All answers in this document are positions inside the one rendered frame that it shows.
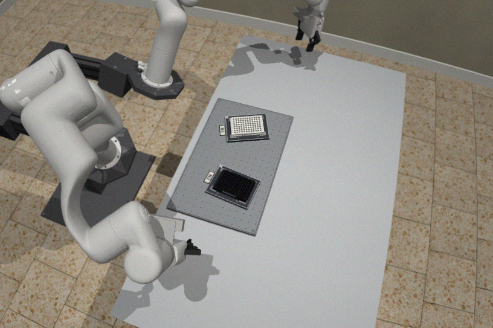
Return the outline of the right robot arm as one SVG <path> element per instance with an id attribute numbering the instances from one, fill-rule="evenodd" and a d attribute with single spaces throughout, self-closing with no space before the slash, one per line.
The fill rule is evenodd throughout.
<path id="1" fill-rule="evenodd" d="M 115 136 L 123 121 L 101 88 L 58 49 L 4 81 L 0 100 L 21 113 L 23 127 L 59 178 L 63 219 L 84 253 L 104 264 L 128 250 L 126 275 L 139 284 L 155 281 L 173 262 L 174 233 L 184 231 L 185 219 L 150 214 L 130 201 L 91 228 L 80 209 L 93 169 L 110 169 L 121 157 Z"/>

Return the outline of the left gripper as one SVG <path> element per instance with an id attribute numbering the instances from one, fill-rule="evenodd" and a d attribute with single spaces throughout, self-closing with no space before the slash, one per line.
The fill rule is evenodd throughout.
<path id="1" fill-rule="evenodd" d="M 309 17 L 310 20 L 308 24 L 303 24 L 300 20 L 298 20 L 298 33 L 295 38 L 296 40 L 302 40 L 303 35 L 307 35 L 307 37 L 309 38 L 309 44 L 307 46 L 306 52 L 312 52 L 314 46 L 321 41 L 320 34 L 324 23 L 324 17 Z M 314 41 L 312 41 L 312 39 L 314 39 Z"/>

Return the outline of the black rectangular frame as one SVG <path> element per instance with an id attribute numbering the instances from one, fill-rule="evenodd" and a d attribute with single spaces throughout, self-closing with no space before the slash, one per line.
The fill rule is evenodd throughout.
<path id="1" fill-rule="evenodd" d="M 252 135 L 252 136 L 243 136 L 243 137 L 231 137 L 231 125 L 230 118 L 231 117 L 247 117 L 247 116 L 256 116 L 261 115 L 263 120 L 264 127 L 264 135 Z M 266 119 L 266 114 L 251 114 L 251 115 L 234 115 L 234 116 L 226 116 L 226 128 L 227 128 L 227 142 L 241 142 L 241 141 L 257 141 L 257 140 L 269 140 L 269 131 L 268 131 L 268 123 Z"/>

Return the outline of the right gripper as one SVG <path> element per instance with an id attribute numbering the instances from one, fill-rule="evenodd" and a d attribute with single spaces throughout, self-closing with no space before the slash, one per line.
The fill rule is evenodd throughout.
<path id="1" fill-rule="evenodd" d="M 201 255 L 201 250 L 197 246 L 193 246 L 192 240 L 187 242 L 184 240 L 173 239 L 174 259 L 170 266 L 175 266 L 182 263 L 186 255 Z M 188 249 L 186 249 L 188 248 Z"/>

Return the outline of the grey rectangular frame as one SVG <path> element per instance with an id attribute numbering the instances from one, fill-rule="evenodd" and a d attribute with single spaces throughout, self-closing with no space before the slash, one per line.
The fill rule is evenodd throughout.
<path id="1" fill-rule="evenodd" d="M 223 194 L 221 192 L 218 192 L 216 190 L 213 190 L 213 187 L 214 187 L 216 181 L 218 180 L 219 176 L 221 175 L 221 173 L 222 173 L 222 171 L 224 169 L 225 170 L 228 170 L 228 171 L 231 171 L 233 173 L 236 173 L 238 175 L 244 176 L 246 178 L 252 179 L 253 181 L 256 182 L 256 184 L 255 184 L 255 186 L 254 186 L 254 188 L 253 188 L 253 190 L 252 190 L 251 194 L 249 195 L 249 197 L 248 197 L 248 199 L 247 199 L 246 202 L 240 201 L 240 200 L 235 199 L 235 198 L 233 198 L 231 196 L 228 196 L 228 195 L 225 195 L 225 194 Z M 251 201 L 252 201 L 252 199 L 253 199 L 253 197 L 254 197 L 254 195 L 255 195 L 255 193 L 256 193 L 259 185 L 260 185 L 260 183 L 261 183 L 261 180 L 258 180 L 256 178 L 253 178 L 251 176 L 248 176 L 246 174 L 243 174 L 241 172 L 238 172 L 236 170 L 233 170 L 231 168 L 225 167 L 225 166 L 223 166 L 223 165 L 220 164 L 219 168 L 217 169 L 216 173 L 214 174 L 214 176 L 213 176 L 212 180 L 210 181 L 210 183 L 209 183 L 207 189 L 205 190 L 205 192 L 208 193 L 208 194 L 210 194 L 210 195 L 213 195 L 213 196 L 215 196 L 217 198 L 223 199 L 223 200 L 225 200 L 225 201 L 227 201 L 229 203 L 232 203 L 234 205 L 237 205 L 237 206 L 239 206 L 239 207 L 244 208 L 244 209 L 247 210 L 248 207 L 250 206 L 250 203 L 251 203 Z"/>

